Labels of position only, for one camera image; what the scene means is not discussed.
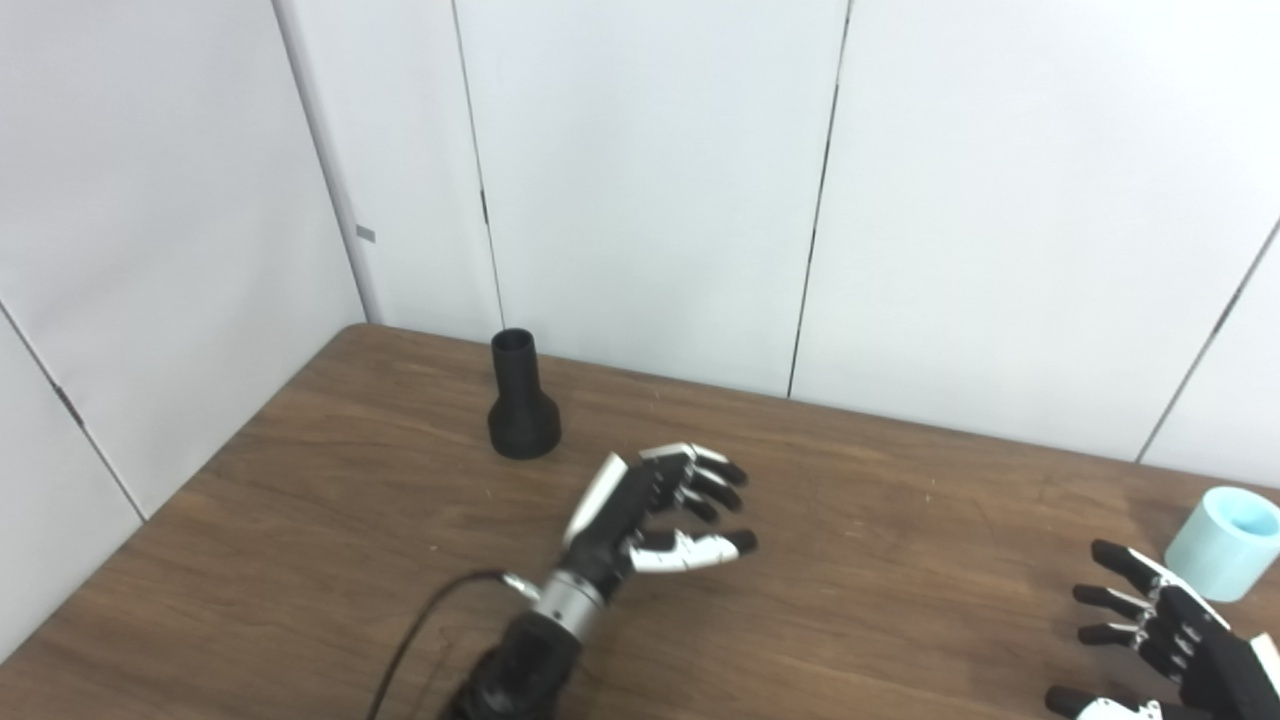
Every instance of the black cable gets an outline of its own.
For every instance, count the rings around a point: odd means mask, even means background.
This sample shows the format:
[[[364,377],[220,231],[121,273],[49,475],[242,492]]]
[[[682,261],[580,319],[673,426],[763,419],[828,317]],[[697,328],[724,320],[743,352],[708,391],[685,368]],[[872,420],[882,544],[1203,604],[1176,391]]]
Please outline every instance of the black cable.
[[[435,610],[435,607],[447,597],[453,594],[453,591],[461,588],[462,585],[477,580],[497,580],[503,582],[503,575],[506,570],[476,570],[474,573],[467,573],[466,575],[460,575],[444,584],[440,589],[426,601],[426,605],[417,611],[417,618],[413,618],[413,624],[408,626],[404,637],[401,639],[399,647],[396,648],[396,655],[392,656],[392,661],[387,665],[387,671],[383,673],[383,680],[378,683],[378,691],[374,693],[374,701],[369,705],[369,715],[365,720],[376,720],[378,711],[383,707],[383,700],[387,698],[387,691],[392,687],[392,680],[396,678],[396,670],[399,669],[399,664],[404,660],[404,653],[408,652],[411,644],[413,644],[413,638],[426,624],[428,616]]]

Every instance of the robotic hand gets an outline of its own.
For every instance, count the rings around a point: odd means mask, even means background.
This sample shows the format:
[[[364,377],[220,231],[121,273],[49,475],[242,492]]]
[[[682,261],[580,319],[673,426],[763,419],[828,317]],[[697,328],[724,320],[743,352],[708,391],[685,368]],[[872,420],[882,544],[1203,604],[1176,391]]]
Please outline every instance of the robotic hand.
[[[524,588],[532,609],[507,626],[442,714],[448,720],[547,720],[594,619],[634,573],[684,573],[755,550],[750,530],[686,534],[648,530],[650,516],[686,509],[714,523],[719,503],[742,507],[746,473],[718,452],[677,443],[628,465],[609,455],[564,533],[564,552],[543,588]]]
[[[1055,685],[1044,705],[1078,720],[1276,720],[1280,656],[1270,635],[1244,641],[1181,578],[1149,557],[1093,541],[1093,560],[1123,575],[1143,597],[1098,585],[1075,585],[1078,602],[1119,612],[1129,623],[1080,628],[1084,644],[1132,648],[1179,685],[1183,706],[1125,703]]]

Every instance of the wall seam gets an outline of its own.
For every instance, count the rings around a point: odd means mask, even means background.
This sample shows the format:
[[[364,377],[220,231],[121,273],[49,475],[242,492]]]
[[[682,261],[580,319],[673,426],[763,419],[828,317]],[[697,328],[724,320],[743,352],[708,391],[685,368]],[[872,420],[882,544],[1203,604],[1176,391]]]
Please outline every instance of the wall seam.
[[[787,397],[796,382],[796,361],[800,357],[800,333],[804,329],[804,309],[809,301],[809,274],[813,270],[813,251],[818,243],[818,219],[822,217],[822,193],[827,186],[827,163],[831,159],[831,136],[836,128],[836,108],[840,104],[840,74],[845,69],[845,46],[849,42],[849,19],[854,13],[854,0],[845,4],[845,27],[840,35],[840,53],[836,56],[836,86],[831,91],[831,115],[827,118],[827,143],[822,150],[822,170],[818,173],[818,197],[813,208],[813,229],[809,233],[809,259],[804,266],[804,286],[800,290],[800,314],[796,318],[796,340],[791,347],[791,372],[787,374]]]
[[[1174,391],[1174,396],[1170,397],[1169,404],[1165,405],[1165,411],[1161,413],[1160,419],[1156,420],[1156,425],[1151,429],[1151,434],[1147,436],[1147,442],[1142,443],[1142,450],[1138,451],[1138,457],[1134,459],[1134,462],[1142,462],[1147,457],[1147,451],[1151,450],[1151,443],[1156,441],[1156,436],[1158,436],[1160,430],[1165,427],[1165,421],[1169,420],[1169,415],[1172,414],[1174,407],[1183,396],[1183,391],[1185,391],[1188,383],[1190,383],[1192,375],[1196,374],[1201,361],[1204,360],[1204,355],[1208,354],[1210,347],[1213,346],[1213,341],[1217,340],[1219,333],[1222,331],[1222,325],[1226,324],[1226,319],[1235,310],[1235,304],[1240,300],[1240,296],[1244,293],[1244,288],[1248,287],[1249,281],[1253,279],[1253,273],[1257,272],[1258,265],[1262,264],[1262,259],[1266,256],[1267,250],[1271,249],[1271,243],[1275,241],[1277,232],[1280,232],[1280,218],[1277,218],[1276,223],[1271,225],[1271,232],[1267,233],[1267,238],[1262,242],[1262,249],[1253,256],[1253,263],[1249,264],[1249,269],[1244,272],[1244,277],[1240,278],[1240,283],[1235,287],[1235,293],[1231,295],[1231,299],[1226,301],[1226,306],[1222,307],[1222,313],[1217,316],[1217,322],[1213,323],[1213,329],[1210,331],[1208,337],[1204,338],[1204,343],[1201,345],[1199,352],[1197,352],[1196,359],[1192,360],[1190,366],[1183,375],[1183,380],[1178,383],[1178,389]]]

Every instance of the light blue cylinder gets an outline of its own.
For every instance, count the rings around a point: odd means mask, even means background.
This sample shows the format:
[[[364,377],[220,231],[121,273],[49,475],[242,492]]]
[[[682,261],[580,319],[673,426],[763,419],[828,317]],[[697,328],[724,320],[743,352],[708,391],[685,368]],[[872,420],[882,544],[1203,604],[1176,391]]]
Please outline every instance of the light blue cylinder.
[[[1280,556],[1280,507],[1243,488],[1219,487],[1165,551],[1165,566],[1215,602],[1235,602]]]

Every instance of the robot finger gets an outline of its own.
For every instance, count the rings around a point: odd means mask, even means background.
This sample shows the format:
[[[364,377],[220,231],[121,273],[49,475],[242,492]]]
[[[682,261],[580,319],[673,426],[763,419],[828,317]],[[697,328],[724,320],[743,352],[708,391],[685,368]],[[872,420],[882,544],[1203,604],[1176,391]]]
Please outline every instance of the robot finger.
[[[700,445],[677,442],[640,451],[640,457],[644,460],[660,460],[673,455],[684,455],[692,462],[694,468],[714,473],[716,477],[728,484],[746,484],[746,471],[731,462],[728,457]]]
[[[1187,659],[1178,653],[1175,660],[1175,647],[1162,637],[1153,638],[1138,625],[1117,625],[1107,623],[1102,625],[1088,625],[1076,632],[1076,637],[1084,644],[1117,644],[1128,647],[1147,661],[1157,673],[1181,683],[1183,673],[1187,670]]]
[[[737,496],[732,486],[701,468],[694,468],[694,477],[689,480],[689,489],[719,502],[732,512],[742,509],[742,498]]]
[[[719,520],[719,512],[716,511],[716,506],[708,502],[700,493],[689,488],[682,487],[676,491],[676,505],[689,510],[707,524],[714,524]]]
[[[1082,605],[1114,610],[1134,623],[1155,614],[1155,607],[1146,600],[1101,585],[1075,585],[1071,597]]]
[[[1162,585],[1165,577],[1169,575],[1161,565],[1123,544],[1096,539],[1091,551],[1094,562],[1129,580],[1129,584],[1142,594],[1148,594]]]
[[[751,530],[732,530],[722,534],[689,536],[680,530],[645,536],[645,541],[631,548],[631,565],[636,573],[684,573],[712,565],[723,565],[754,551],[758,546]],[[646,544],[658,543],[659,550]]]
[[[1100,625],[1087,625],[1075,632],[1082,644],[1117,644],[1121,647],[1138,647],[1138,625],[1120,625],[1117,623],[1102,623]]]

